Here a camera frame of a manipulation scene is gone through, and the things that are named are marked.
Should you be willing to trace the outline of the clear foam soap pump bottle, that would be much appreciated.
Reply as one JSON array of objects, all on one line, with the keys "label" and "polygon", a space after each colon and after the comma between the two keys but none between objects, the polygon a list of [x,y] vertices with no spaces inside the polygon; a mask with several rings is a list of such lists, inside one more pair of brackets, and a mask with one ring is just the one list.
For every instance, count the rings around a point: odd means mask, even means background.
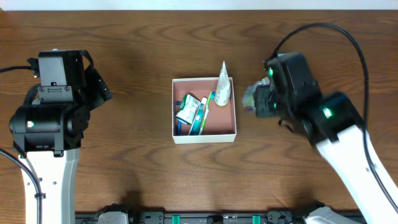
[{"label": "clear foam soap pump bottle", "polygon": [[256,107],[255,107],[255,100],[254,100],[254,94],[256,92],[256,88],[258,86],[269,86],[270,85],[270,80],[268,77],[263,78],[262,80],[257,81],[255,84],[247,87],[243,98],[242,98],[242,104],[243,108],[246,111],[250,112],[255,112]]}]

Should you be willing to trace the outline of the white lotion tube gold cap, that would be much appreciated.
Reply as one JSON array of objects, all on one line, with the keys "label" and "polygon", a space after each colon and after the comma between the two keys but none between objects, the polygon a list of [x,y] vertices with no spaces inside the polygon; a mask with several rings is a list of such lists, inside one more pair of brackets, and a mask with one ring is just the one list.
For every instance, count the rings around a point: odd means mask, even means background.
[{"label": "white lotion tube gold cap", "polygon": [[230,95],[231,95],[231,84],[229,81],[229,76],[227,73],[225,61],[223,61],[216,87],[215,103],[218,106],[226,106],[229,103]]}]

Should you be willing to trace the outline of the green and white toothbrush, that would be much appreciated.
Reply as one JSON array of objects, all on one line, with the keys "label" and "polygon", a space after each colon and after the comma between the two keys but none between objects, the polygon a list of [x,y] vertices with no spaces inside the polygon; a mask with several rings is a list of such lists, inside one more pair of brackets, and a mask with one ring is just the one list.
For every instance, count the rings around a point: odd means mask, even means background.
[{"label": "green and white toothbrush", "polygon": [[207,102],[206,102],[206,106],[205,106],[205,110],[204,110],[204,114],[203,114],[203,119],[202,119],[201,126],[200,126],[200,131],[198,133],[199,135],[202,135],[202,132],[203,132],[203,130],[205,128],[206,119],[207,119],[207,116],[208,116],[208,113],[209,113],[209,110],[210,110],[209,109],[209,104],[210,104],[211,100],[214,100],[215,94],[216,93],[214,91],[211,91],[209,96],[208,96],[208,99],[207,99]]}]

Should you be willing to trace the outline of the red green toothpaste tube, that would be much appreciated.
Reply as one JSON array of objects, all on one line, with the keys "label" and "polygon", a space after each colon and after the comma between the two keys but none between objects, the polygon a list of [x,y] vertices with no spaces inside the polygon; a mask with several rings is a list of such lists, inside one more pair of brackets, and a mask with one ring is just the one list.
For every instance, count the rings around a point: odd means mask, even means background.
[{"label": "red green toothpaste tube", "polygon": [[207,101],[208,101],[208,98],[202,98],[202,100],[199,104],[199,107],[197,109],[196,115],[194,117],[193,123],[191,125],[191,128],[188,132],[189,136],[199,135],[201,123],[203,121],[203,117],[205,114],[205,108],[206,108]]}]

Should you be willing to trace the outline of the green soap bar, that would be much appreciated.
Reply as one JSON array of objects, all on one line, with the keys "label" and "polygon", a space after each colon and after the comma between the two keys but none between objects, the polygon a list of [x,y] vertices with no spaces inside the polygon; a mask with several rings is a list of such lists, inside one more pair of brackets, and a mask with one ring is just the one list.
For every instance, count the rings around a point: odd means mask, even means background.
[{"label": "green soap bar", "polygon": [[199,105],[200,101],[198,99],[189,94],[185,95],[175,116],[176,119],[183,124],[191,125]]}]

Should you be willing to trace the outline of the blue disposable razor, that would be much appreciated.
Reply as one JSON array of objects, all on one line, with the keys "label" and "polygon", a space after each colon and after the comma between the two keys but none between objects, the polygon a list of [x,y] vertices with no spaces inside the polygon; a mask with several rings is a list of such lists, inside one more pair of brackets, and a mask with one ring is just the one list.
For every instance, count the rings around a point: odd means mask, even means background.
[{"label": "blue disposable razor", "polygon": [[[182,109],[182,102],[181,101],[176,101],[175,102],[175,105],[176,105],[176,107],[177,107],[177,114],[180,112],[180,110]],[[177,130],[176,130],[176,133],[177,133],[177,135],[179,136],[179,135],[181,135],[181,130],[182,130],[182,122],[178,119],[178,118],[176,118],[176,120],[177,120]]]}]

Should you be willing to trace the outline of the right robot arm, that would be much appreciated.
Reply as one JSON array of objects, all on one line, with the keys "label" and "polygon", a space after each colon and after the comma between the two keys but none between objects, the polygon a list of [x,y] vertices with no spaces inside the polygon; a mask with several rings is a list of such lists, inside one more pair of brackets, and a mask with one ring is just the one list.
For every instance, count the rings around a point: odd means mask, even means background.
[{"label": "right robot arm", "polygon": [[397,186],[378,158],[365,120],[349,98],[323,96],[300,52],[264,61],[266,82],[256,87],[260,118],[279,117],[279,124],[308,139],[332,166],[367,223],[397,223]]}]

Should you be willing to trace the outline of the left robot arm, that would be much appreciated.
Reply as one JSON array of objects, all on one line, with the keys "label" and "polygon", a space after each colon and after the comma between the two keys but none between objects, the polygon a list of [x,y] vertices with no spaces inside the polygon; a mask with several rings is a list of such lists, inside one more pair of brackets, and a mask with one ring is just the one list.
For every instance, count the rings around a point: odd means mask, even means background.
[{"label": "left robot arm", "polygon": [[52,50],[29,59],[40,83],[10,119],[22,170],[27,223],[74,223],[75,179],[90,112],[111,98],[85,50]]}]

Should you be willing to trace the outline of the white box with pink interior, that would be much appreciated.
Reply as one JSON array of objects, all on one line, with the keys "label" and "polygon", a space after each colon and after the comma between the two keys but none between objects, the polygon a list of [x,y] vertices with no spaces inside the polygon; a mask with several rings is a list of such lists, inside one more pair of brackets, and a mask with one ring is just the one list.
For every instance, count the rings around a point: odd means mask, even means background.
[{"label": "white box with pink interior", "polygon": [[209,115],[206,119],[203,133],[198,136],[189,136],[190,126],[184,124],[180,134],[177,134],[178,111],[177,101],[182,101],[186,94],[200,100],[216,90],[217,77],[206,78],[178,78],[172,80],[172,138],[175,144],[196,144],[233,142],[237,135],[234,90],[231,89],[229,103],[218,106],[213,100],[209,103]]}]

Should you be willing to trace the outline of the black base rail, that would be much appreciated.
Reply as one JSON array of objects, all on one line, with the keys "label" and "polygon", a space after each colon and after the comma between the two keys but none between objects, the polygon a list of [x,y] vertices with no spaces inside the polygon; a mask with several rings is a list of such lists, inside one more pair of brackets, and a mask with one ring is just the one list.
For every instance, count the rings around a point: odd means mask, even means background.
[{"label": "black base rail", "polygon": [[128,224],[293,224],[366,223],[361,212],[334,211],[322,203],[303,210],[276,208],[267,211],[170,212],[161,209],[135,210],[112,204],[96,213],[77,213],[74,223]]}]

